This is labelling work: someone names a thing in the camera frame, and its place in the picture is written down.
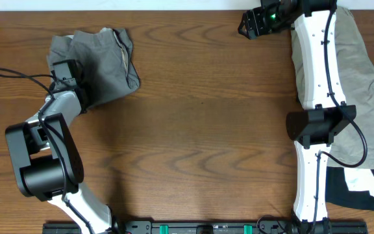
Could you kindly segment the grey shorts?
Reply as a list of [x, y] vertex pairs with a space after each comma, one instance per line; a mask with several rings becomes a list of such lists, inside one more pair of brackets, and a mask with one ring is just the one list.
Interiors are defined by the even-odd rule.
[[73, 35], [52, 37], [47, 63], [52, 68], [54, 62], [79, 61], [88, 86], [88, 107], [93, 108], [139, 89], [132, 50], [125, 29], [105, 27], [95, 34], [75, 31]]

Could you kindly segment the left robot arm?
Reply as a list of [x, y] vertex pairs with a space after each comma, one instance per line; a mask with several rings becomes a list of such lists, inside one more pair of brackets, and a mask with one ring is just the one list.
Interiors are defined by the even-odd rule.
[[69, 131], [89, 106], [83, 65], [54, 62], [44, 105], [6, 128], [5, 137], [20, 192], [63, 210], [76, 227], [50, 226], [45, 233], [124, 233], [110, 207], [84, 183], [82, 159]]

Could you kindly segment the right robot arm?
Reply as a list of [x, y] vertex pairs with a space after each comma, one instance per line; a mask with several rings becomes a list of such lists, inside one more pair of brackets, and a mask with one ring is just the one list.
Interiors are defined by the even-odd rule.
[[327, 161], [334, 138], [356, 117], [346, 103], [336, 58], [335, 1], [262, 1], [246, 11], [238, 32], [252, 40], [292, 29], [302, 52], [303, 109], [286, 116], [286, 130], [297, 152], [297, 194], [293, 220], [261, 233], [330, 233], [325, 204]]

